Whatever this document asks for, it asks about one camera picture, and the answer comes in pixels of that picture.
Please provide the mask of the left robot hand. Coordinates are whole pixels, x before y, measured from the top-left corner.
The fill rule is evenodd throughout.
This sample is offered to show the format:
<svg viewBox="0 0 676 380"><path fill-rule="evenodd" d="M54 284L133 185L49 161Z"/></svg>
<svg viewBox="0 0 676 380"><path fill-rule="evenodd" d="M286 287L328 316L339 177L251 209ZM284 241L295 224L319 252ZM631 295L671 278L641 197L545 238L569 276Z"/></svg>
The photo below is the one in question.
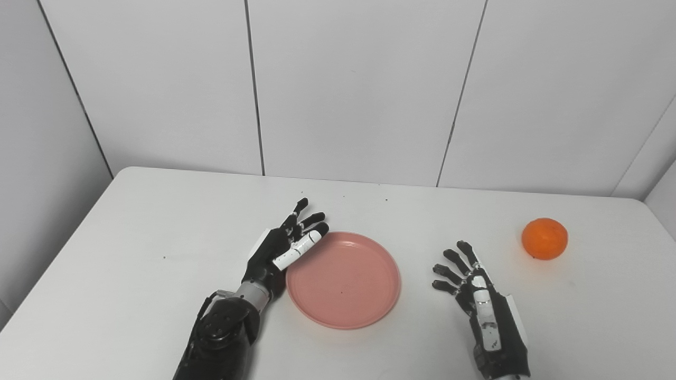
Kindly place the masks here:
<svg viewBox="0 0 676 380"><path fill-rule="evenodd" d="M283 293L287 269L309 252L330 229L323 212L299 219L308 205L306 197L300 199L279 227L263 234L247 262L242 283L262 286L271 300Z"/></svg>

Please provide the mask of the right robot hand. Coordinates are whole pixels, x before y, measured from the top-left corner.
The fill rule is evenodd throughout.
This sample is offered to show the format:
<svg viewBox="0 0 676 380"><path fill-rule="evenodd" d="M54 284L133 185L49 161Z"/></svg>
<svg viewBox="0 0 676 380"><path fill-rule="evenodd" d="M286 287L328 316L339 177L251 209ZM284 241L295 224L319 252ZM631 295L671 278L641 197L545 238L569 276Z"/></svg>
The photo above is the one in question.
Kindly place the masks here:
<svg viewBox="0 0 676 380"><path fill-rule="evenodd" d="M478 372L484 379L531 378L527 338L512 296L497 291L471 244L460 240L456 247L443 252L454 269L434 265L433 272L442 279L431 286L451 295L466 313Z"/></svg>

